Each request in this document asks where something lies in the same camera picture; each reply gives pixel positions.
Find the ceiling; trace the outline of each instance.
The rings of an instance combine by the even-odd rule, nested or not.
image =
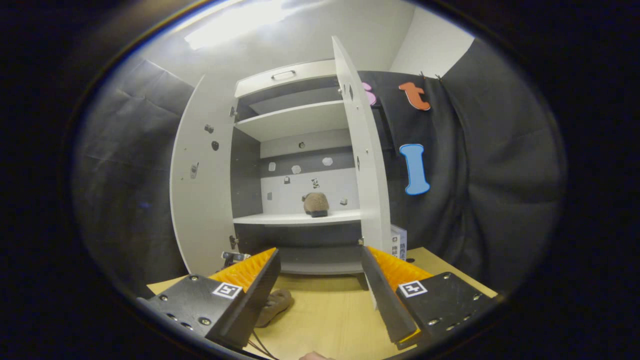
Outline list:
[[[233,9],[250,1],[229,6]],[[233,93],[236,81],[277,67],[333,58],[331,36],[340,38],[360,70],[391,68],[415,6],[400,0],[283,0],[289,15],[219,45],[190,48],[184,37],[222,12],[167,31],[140,55],[195,86],[207,74]]]

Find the drawer handle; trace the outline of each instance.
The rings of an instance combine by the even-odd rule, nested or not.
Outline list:
[[[271,75],[271,79],[275,80],[276,79],[276,75],[282,75],[282,74],[286,74],[288,72],[293,73],[294,76],[296,75],[296,71],[295,70],[287,70],[287,71],[279,72],[278,74]]]

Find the gray fabric wall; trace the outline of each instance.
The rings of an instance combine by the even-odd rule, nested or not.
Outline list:
[[[76,217],[94,259],[139,296],[187,274],[170,212],[173,141],[193,87],[142,58],[112,75],[76,144]]]

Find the white sticker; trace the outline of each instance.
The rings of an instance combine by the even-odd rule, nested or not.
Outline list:
[[[412,297],[427,292],[427,289],[420,283],[420,281],[412,281],[406,284],[398,285],[400,291],[404,294],[404,297]]]
[[[236,296],[240,294],[240,291],[242,291],[241,286],[236,286],[236,285],[223,282],[212,292],[212,294],[221,296],[221,297],[226,297],[227,299],[235,299]]]

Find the white shelf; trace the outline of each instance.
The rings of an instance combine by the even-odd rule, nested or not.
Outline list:
[[[360,210],[331,211],[326,217],[312,218],[305,213],[296,214],[257,214],[247,217],[234,218],[234,224],[256,225],[323,225],[357,222],[360,220]]]
[[[265,142],[285,136],[348,129],[349,124],[344,102],[338,100],[274,111],[242,120],[236,127],[252,138]]]

